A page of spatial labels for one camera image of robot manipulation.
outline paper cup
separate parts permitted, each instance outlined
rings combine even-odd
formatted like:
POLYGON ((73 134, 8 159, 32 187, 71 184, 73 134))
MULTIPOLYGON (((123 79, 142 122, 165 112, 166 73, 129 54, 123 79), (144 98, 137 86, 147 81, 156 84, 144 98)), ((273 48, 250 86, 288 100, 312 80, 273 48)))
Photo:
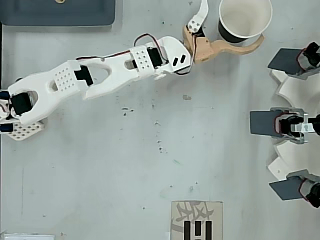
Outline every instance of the paper cup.
POLYGON ((218 30, 230 43, 241 43, 262 34, 273 14, 270 0, 222 0, 218 30))

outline white curved panel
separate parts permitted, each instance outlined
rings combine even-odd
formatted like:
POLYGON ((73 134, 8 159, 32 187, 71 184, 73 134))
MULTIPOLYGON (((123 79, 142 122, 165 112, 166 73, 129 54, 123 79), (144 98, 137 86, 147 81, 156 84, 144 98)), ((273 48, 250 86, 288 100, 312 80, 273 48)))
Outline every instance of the white curved panel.
MULTIPOLYGON (((301 80, 273 70, 271 76, 281 83, 276 94, 285 98, 292 107, 302 108, 311 117, 320 113, 320 74, 301 80)), ((274 145, 278 158, 268 168, 277 179, 283 180, 289 172, 303 169, 320 176, 320 137, 312 133, 309 138, 309 142, 302 145, 290 141, 274 145)))

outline white plastic part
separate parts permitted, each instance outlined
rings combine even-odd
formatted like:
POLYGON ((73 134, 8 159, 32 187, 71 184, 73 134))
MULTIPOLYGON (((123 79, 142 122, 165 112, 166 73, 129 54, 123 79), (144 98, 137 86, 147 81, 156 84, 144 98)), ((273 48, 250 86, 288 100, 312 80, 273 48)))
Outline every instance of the white plastic part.
POLYGON ((16 115, 14 109, 11 115, 17 119, 2 120, 8 116, 5 109, 0 110, 1 124, 14 123, 14 132, 3 133, 21 141, 41 131, 44 126, 39 121, 48 117, 58 105, 75 94, 82 93, 83 99, 92 99, 112 93, 133 81, 138 81, 151 76, 160 79, 166 73, 174 73, 190 67, 191 55, 186 47, 177 39, 165 36, 157 41, 161 49, 163 64, 154 68, 148 48, 156 48, 154 42, 133 47, 129 52, 114 57, 95 57, 86 60, 69 60, 60 66, 45 72, 29 75, 15 82, 8 88, 10 96, 28 93, 32 102, 32 109, 21 115, 16 115), (127 67, 127 62, 135 61, 136 68, 127 67), (81 66, 104 69, 108 72, 107 78, 99 84, 87 85, 85 80, 78 80, 75 72, 81 66))
POLYGON ((197 33, 202 24, 206 20, 209 12, 208 0, 201 0, 201 5, 198 13, 192 17, 188 23, 188 29, 192 33, 197 33))
MULTIPOLYGON (((280 83, 276 94, 285 98, 291 107, 303 109, 310 117, 320 113, 320 74, 301 80, 272 70, 271 76, 280 83)), ((286 140, 274 145, 278 157, 268 169, 278 180, 284 180, 289 173, 304 169, 320 176, 320 137, 315 133, 309 134, 308 137, 309 142, 302 145, 286 140)))
POLYGON ((158 44, 165 52, 168 63, 154 68, 147 48, 156 48, 154 42, 149 42, 143 46, 137 46, 130 49, 130 53, 125 53, 115 57, 92 58, 81 61, 82 65, 87 67, 102 68, 108 71, 109 75, 101 83, 89 87, 85 92, 84 99, 93 99, 117 91, 119 88, 128 85, 133 81, 145 79, 150 76, 164 76, 164 73, 174 73, 176 71, 188 68, 191 63, 191 55, 185 46, 177 39, 171 36, 165 36, 158 40, 158 44), (128 69, 125 62, 133 61, 137 68, 128 69))
POLYGON ((13 132, 2 132, 1 134, 7 135, 16 141, 22 141, 42 131, 44 128, 44 124, 41 122, 29 125, 22 125, 16 122, 13 124, 13 132))
POLYGON ((38 234, 4 234, 4 240, 55 240, 55 236, 38 234))
POLYGON ((77 60, 69 60, 50 71, 29 75, 9 86, 11 96, 28 92, 36 98, 32 110, 19 117, 20 122, 28 125, 40 121, 68 97, 87 90, 86 81, 76 78, 74 71, 80 70, 77 60))

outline cup rim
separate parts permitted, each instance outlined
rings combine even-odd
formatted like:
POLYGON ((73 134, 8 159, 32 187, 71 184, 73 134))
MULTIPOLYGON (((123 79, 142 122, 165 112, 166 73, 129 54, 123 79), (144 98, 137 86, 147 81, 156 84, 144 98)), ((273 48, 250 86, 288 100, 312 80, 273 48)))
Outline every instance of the cup rim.
POLYGON ((249 35, 249 36, 242 36, 242 35, 239 35, 239 34, 236 34, 234 33, 233 31, 230 31, 230 29, 226 26, 226 24, 224 23, 223 19, 222 19, 222 16, 221 16, 221 6, 222 6, 222 3, 224 2, 224 0, 221 0, 220 2, 220 5, 219 5, 219 19, 220 19, 220 22, 222 24, 222 26, 230 33, 232 34, 233 36, 237 37, 237 38, 240 38, 240 39, 249 39, 249 38, 253 38, 253 37, 256 37, 260 34, 262 34, 270 25, 271 23, 271 20, 272 20, 272 16, 274 14, 274 9, 272 7, 272 3, 271 3, 271 0, 267 0, 269 2, 269 5, 270 5, 270 10, 271 10, 271 13, 270 13, 270 19, 269 19, 269 22, 265 25, 265 27, 258 33, 256 34, 253 34, 253 35, 249 35))

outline dark gray tray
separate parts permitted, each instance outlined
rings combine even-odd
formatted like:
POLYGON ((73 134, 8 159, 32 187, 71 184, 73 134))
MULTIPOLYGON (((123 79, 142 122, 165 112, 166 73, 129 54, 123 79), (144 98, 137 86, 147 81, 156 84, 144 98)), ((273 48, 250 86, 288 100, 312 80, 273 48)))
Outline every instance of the dark gray tray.
POLYGON ((8 26, 108 26, 116 0, 0 0, 0 22, 8 26))

